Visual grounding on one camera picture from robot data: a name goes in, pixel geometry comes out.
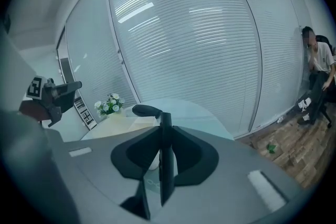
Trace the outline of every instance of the person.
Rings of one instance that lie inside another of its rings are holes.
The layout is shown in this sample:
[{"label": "person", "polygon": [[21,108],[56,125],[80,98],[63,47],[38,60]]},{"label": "person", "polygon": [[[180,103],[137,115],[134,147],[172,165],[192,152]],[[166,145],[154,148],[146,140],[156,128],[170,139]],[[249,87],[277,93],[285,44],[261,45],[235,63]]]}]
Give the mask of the person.
[{"label": "person", "polygon": [[308,45],[311,93],[308,98],[298,102],[298,109],[304,112],[298,120],[300,125],[311,123],[316,118],[327,91],[333,90],[336,80],[334,58],[328,44],[317,42],[309,26],[302,30],[302,38],[303,43]]}]

